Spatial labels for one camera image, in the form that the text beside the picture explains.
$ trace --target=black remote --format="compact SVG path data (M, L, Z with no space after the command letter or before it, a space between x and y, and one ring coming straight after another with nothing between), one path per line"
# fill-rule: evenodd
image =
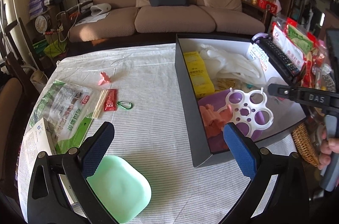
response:
M270 58L271 63L275 65L275 68L283 72L286 79L292 83L296 82L300 70L295 64L286 56L286 54L269 38L261 38L260 47Z

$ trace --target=white plastic holder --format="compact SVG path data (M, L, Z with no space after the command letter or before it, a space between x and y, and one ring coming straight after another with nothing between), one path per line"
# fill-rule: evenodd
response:
M235 94L235 93L239 93L242 95L242 100L233 104L229 101L229 98L231 97L231 95ZM261 103L259 104L255 104L251 101L250 97L253 94L260 94L263 97L263 100ZM225 106L220 108L218 110L218 113L220 113L221 111L225 110L228 108L228 105L231 106L232 108L232 113L233 113L233 117L230 120L230 122L233 122L235 125L238 123L245 123L249 126L249 132L246 135L246 137L252 137L253 132L256 130L265 130L268 129L272 124L273 124L273 113L271 110L269 110L266 107L266 102L267 102L267 95L265 94L263 87L261 88L261 90L252 90L249 93L245 93L242 90L238 90L238 89L232 89L230 88L230 92L228 93L228 95L225 98ZM241 111L246 109L249 114L247 116L245 115L241 115ZM256 121L255 121L255 115L260 112L260 111L265 111L268 113L269 115L269 120L266 124L264 125L259 125Z

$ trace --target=white tablecloth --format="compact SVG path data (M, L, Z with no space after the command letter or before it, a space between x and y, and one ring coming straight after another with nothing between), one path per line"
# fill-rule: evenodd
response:
M64 59L50 78L42 97L55 79L93 89L118 89L118 99L132 102L130 111L102 113L87 133L91 136L103 121L115 126L115 138L107 154L128 161L150 183L149 205L130 223L218 223L239 198L249 178L235 162L193 168L177 76L175 44L121 48ZM100 72L113 83L98 86ZM18 171L20 205L27 218L28 172L25 147L21 147ZM272 153L295 151L291 136L269 146ZM262 212L273 189L267 188L256 213ZM74 210L81 213L76 205Z

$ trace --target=woven basket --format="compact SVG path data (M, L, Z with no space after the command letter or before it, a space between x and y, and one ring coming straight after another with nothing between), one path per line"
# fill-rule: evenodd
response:
M305 124L299 125L293 132L292 138L296 145L297 151L301 157L313 166L319 165L318 155L311 143Z

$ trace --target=human hand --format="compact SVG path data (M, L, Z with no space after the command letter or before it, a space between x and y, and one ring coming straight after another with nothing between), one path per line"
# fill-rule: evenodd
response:
M327 131L324 129L321 138L323 139L320 151L321 154L319 155L319 169L323 169L325 166L328 166L331 162L330 154L332 152L339 153L339 139L332 138L328 141L326 140L327 137Z

